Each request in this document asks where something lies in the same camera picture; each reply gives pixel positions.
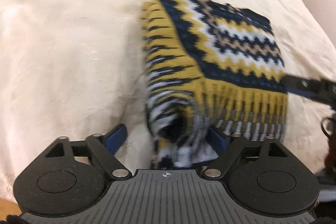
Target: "patterned knit fabric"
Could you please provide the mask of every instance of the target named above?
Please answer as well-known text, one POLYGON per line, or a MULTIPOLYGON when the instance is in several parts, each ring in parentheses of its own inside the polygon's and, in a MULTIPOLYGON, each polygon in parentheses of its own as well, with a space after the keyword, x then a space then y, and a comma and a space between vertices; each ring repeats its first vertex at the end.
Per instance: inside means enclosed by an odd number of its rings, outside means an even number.
POLYGON ((282 138, 284 63, 267 18, 210 0, 152 0, 142 30, 156 168, 215 159, 210 126, 251 140, 282 138))

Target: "white bed sheet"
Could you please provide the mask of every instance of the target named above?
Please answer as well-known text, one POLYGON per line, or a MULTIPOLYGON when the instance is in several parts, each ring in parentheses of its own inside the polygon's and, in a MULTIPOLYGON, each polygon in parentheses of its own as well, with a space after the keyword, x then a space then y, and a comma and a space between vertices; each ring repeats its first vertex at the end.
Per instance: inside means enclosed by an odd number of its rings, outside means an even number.
MULTIPOLYGON (((55 138, 81 140, 119 122, 129 131, 119 153, 147 168, 145 82, 138 23, 146 0, 0 0, 0 197, 14 200, 15 177, 55 138)), ((213 0, 271 20, 287 71, 336 79, 336 50, 301 0, 213 0)), ((289 98, 287 147, 312 171, 327 140, 328 107, 289 98)))

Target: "cream blanket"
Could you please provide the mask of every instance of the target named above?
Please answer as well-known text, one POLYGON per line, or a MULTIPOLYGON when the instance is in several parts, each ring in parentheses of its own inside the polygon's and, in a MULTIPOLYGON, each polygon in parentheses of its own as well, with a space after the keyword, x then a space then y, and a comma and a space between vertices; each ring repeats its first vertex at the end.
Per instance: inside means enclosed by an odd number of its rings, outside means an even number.
MULTIPOLYGON (((119 122, 129 131, 119 157, 149 166, 139 27, 146 0, 0 0, 0 197, 58 136, 84 139, 119 122)), ((213 0, 271 20, 287 71, 336 80, 336 50, 301 0, 213 0)), ((287 147, 312 171, 327 140, 328 107, 290 96, 287 147)))

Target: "wooden floor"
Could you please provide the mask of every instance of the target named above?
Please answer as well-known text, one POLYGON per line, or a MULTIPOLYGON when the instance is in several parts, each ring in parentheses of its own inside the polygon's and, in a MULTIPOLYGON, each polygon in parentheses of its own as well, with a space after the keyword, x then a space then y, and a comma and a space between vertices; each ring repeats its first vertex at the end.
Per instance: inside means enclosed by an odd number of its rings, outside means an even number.
POLYGON ((0 198, 0 220, 5 220, 7 215, 20 215, 17 204, 0 198))

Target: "silver screw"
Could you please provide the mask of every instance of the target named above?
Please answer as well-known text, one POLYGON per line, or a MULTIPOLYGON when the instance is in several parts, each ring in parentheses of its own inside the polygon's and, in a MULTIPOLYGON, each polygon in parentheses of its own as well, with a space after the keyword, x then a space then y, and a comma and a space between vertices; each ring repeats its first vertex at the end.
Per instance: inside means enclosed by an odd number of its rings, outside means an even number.
POLYGON ((208 170, 205 171, 205 174, 208 177, 216 178, 216 177, 219 177, 222 173, 217 169, 208 169, 208 170))
POLYGON ((114 175, 117 178, 124 178, 128 175, 128 171, 125 169, 116 169, 112 172, 112 175, 114 175))

